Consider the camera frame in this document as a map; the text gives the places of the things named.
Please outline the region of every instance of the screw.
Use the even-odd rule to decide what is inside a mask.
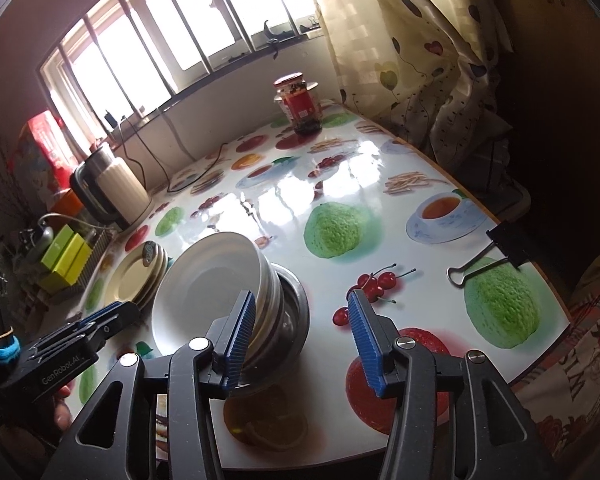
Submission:
[[[129,352],[120,358],[120,364],[123,366],[133,366],[138,362],[138,354]]]
[[[416,346],[416,341],[413,337],[402,336],[395,340],[395,343],[405,350],[411,350]]]
[[[476,365],[482,364],[487,358],[484,353],[479,350],[469,350],[466,355],[469,358],[469,361]]]
[[[189,348],[192,350],[204,350],[209,346],[209,340],[206,337],[196,337],[189,341]]]

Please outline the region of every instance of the kettle handle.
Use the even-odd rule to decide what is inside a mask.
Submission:
[[[111,224],[118,220],[119,216],[116,213],[110,213],[105,211],[104,205],[109,205],[109,200],[106,199],[105,196],[102,196],[101,193],[96,191],[97,196],[91,193],[91,189],[89,188],[89,184],[85,181],[83,172],[85,169],[84,162],[81,163],[77,168],[75,168],[74,172],[71,174],[69,178],[69,184],[71,185],[71,189],[74,190],[74,193],[80,199],[80,202],[89,210],[89,213],[101,224]]]

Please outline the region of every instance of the beige kettle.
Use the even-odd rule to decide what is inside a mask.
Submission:
[[[151,207],[151,197],[107,143],[75,169],[70,184],[98,222],[115,223],[122,231],[144,219]]]

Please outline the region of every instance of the sheer curtain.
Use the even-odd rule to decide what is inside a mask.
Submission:
[[[453,172],[489,136],[498,47],[492,0],[316,0],[346,105]]]

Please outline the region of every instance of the stack of plates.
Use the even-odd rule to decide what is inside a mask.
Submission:
[[[105,304],[133,301],[139,308],[154,298],[167,272],[166,251],[155,242],[145,242],[131,251],[116,268],[107,290]]]
[[[256,298],[256,319],[244,368],[255,365],[282,324],[277,272],[248,238],[231,232],[197,241],[176,260],[158,288],[152,311],[154,341],[173,354],[229,314],[241,290]]]

